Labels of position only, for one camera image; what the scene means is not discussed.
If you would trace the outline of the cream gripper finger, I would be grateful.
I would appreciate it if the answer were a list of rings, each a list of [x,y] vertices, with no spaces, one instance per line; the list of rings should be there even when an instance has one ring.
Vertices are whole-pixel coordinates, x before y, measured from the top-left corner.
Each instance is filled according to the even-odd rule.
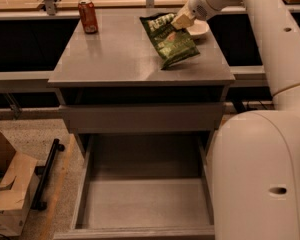
[[[173,21],[171,22],[172,26],[179,30],[179,29],[186,29],[191,27],[194,24],[194,18],[187,16],[185,14],[177,15]]]
[[[189,7],[187,5],[184,5],[177,13],[177,16],[183,16],[188,14],[189,14]]]

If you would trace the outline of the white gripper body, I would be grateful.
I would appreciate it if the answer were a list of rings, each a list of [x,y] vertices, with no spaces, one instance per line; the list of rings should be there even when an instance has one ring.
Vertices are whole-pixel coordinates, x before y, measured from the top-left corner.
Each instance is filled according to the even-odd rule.
[[[192,19],[207,21],[219,14],[208,0],[188,0],[187,8]]]

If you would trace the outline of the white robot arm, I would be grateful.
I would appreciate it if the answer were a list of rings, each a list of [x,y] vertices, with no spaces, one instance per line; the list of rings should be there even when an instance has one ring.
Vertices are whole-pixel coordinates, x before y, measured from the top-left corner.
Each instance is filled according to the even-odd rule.
[[[245,6],[274,107],[237,114],[212,148],[216,240],[300,240],[300,27],[282,0],[188,0],[191,26]]]

